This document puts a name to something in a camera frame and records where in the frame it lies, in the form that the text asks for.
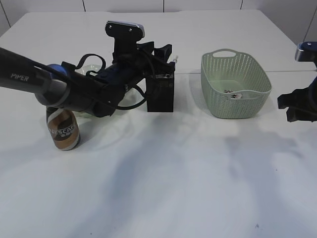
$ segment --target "nescafe can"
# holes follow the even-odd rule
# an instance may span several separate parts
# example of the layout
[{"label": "nescafe can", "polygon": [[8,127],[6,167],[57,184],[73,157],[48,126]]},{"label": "nescafe can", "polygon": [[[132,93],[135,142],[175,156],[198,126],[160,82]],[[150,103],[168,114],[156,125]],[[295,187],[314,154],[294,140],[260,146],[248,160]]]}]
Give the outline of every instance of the nescafe can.
[{"label": "nescafe can", "polygon": [[58,149],[71,150],[80,142],[76,117],[72,111],[46,107],[46,122]]}]

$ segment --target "table surface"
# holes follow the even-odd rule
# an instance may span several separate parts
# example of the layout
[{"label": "table surface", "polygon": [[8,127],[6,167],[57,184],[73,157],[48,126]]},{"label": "table surface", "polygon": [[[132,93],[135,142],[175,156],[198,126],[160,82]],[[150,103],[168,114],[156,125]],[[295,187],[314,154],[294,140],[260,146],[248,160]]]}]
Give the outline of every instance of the table surface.
[{"label": "table surface", "polygon": [[176,73],[200,73],[202,55],[223,48],[251,54],[265,71],[315,70],[313,63],[294,60],[295,44],[258,10],[28,13],[0,38],[0,47],[44,64],[77,64],[87,53],[110,64],[113,38],[105,33],[107,20],[143,24],[142,42],[172,44],[179,56]]},{"label": "table surface", "polygon": [[200,75],[179,74],[174,113],[78,118],[82,143],[67,152],[33,95],[0,88],[0,237],[317,237],[317,124],[276,105],[316,73],[268,76],[252,119],[214,118]]}]

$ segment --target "white wall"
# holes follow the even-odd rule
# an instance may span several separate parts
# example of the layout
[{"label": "white wall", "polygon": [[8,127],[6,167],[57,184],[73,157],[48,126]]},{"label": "white wall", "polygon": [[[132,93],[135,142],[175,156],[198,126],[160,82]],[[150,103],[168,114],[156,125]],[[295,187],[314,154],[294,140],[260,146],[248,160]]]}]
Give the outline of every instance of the white wall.
[{"label": "white wall", "polygon": [[304,40],[316,0],[244,0],[242,9],[259,9],[295,44]]},{"label": "white wall", "polygon": [[164,0],[164,11],[240,9],[242,0]]},{"label": "white wall", "polygon": [[[0,0],[13,25],[33,11],[168,12],[207,9],[259,9],[294,43],[304,40],[317,0]],[[0,34],[8,28],[0,9]],[[317,16],[307,34],[317,41]]]},{"label": "white wall", "polygon": [[163,0],[84,0],[86,11],[163,12]]},{"label": "white wall", "polygon": [[4,11],[0,5],[0,36],[9,29],[9,23],[6,20]]},{"label": "white wall", "polygon": [[1,0],[11,26],[33,11],[84,11],[82,0]]},{"label": "white wall", "polygon": [[315,13],[305,41],[317,41],[317,12]]}]

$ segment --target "plastic basket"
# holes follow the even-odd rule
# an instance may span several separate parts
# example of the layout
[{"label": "plastic basket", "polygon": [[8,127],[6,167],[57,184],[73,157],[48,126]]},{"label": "plastic basket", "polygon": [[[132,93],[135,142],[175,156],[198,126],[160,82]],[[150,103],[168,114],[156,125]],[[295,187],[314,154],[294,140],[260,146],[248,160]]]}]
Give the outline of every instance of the plastic basket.
[{"label": "plastic basket", "polygon": [[[235,55],[215,57],[214,54],[219,52]],[[255,116],[272,90],[266,73],[251,55],[230,49],[203,55],[201,80],[211,114],[224,119]]]}]

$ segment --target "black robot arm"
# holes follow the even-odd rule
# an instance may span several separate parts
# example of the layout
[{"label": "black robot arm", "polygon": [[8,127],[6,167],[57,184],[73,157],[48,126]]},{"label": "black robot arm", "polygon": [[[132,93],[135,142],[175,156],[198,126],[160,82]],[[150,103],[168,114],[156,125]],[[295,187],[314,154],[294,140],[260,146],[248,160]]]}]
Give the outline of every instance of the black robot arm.
[{"label": "black robot arm", "polygon": [[[295,59],[300,62],[314,62],[317,67],[317,42],[300,43]],[[278,97],[279,109],[287,110],[287,120],[317,121],[317,78],[304,89],[296,89],[290,94]]]},{"label": "black robot arm", "polygon": [[[113,64],[98,72],[81,75],[75,70],[82,67],[88,54],[77,66],[63,62],[61,65],[43,65],[26,57],[0,48],[0,86],[35,93],[38,101],[49,107],[87,112],[97,117],[111,116],[115,110],[130,110],[146,101],[148,111],[172,111],[172,91],[162,82],[160,75],[173,75],[175,63],[167,63],[172,45],[155,49],[153,42],[137,44],[144,37],[141,25],[109,21],[106,32],[115,38]],[[146,78],[147,91],[137,84]],[[129,107],[119,106],[125,93],[136,89],[143,100]]]}]

